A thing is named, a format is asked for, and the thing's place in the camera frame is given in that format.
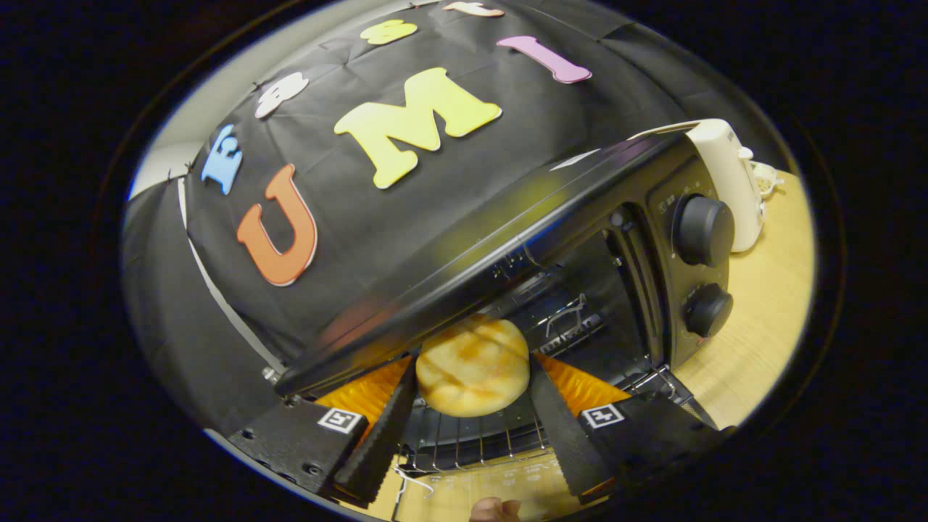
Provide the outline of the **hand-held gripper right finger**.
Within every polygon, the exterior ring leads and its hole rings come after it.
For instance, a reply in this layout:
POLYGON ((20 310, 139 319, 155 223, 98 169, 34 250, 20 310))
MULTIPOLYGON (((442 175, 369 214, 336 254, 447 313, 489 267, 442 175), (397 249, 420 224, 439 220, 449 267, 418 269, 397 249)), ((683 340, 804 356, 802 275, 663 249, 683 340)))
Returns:
POLYGON ((582 503, 656 489, 734 432, 656 391, 629 394, 543 354, 531 355, 530 368, 531 403, 582 503))

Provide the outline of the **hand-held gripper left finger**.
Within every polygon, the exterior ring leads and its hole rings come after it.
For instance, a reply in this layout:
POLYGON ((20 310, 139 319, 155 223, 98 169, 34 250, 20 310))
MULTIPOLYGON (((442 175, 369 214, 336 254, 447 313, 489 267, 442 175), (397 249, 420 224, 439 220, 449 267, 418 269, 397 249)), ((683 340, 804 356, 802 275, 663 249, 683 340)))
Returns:
POLYGON ((319 400, 285 399, 228 442, 309 494, 367 508, 400 450, 416 392, 414 359, 402 357, 319 400))

